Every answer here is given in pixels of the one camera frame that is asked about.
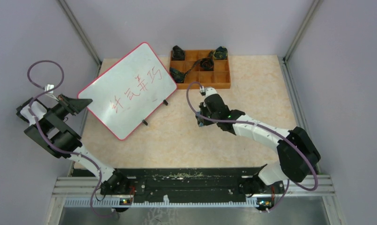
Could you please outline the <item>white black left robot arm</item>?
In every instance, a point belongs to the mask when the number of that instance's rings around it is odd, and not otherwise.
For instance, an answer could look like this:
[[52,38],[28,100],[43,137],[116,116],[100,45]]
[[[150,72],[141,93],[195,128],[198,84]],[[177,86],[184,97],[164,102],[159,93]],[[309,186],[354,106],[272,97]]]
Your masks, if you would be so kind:
[[29,124],[24,133],[56,158],[65,158],[83,165],[100,181],[102,195],[127,194],[130,181],[121,170],[114,169],[96,157],[81,142],[80,135],[64,122],[67,115],[76,115],[92,103],[92,99],[75,99],[60,94],[58,103],[46,107],[30,98],[17,107],[16,115]]

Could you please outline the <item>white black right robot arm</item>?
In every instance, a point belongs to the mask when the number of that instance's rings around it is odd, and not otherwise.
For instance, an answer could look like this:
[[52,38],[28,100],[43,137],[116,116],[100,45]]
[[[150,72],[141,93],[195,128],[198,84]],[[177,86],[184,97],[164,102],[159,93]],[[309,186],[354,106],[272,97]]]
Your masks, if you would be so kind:
[[270,126],[243,111],[229,109],[216,92],[203,96],[200,111],[196,113],[200,127],[216,124],[223,131],[250,138],[278,155],[276,162],[262,166],[244,185],[246,193],[266,193],[274,183],[284,180],[299,185],[308,174],[317,177],[315,166],[321,156],[303,128],[289,130]]

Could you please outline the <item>white whiteboard with red rim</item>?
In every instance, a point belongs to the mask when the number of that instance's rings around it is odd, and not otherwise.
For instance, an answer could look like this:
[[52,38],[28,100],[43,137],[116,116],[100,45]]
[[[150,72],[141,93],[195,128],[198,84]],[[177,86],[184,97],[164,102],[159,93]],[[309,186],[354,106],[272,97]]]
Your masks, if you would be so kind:
[[152,47],[143,42],[99,75],[77,97],[92,99],[88,110],[119,140],[177,90]]

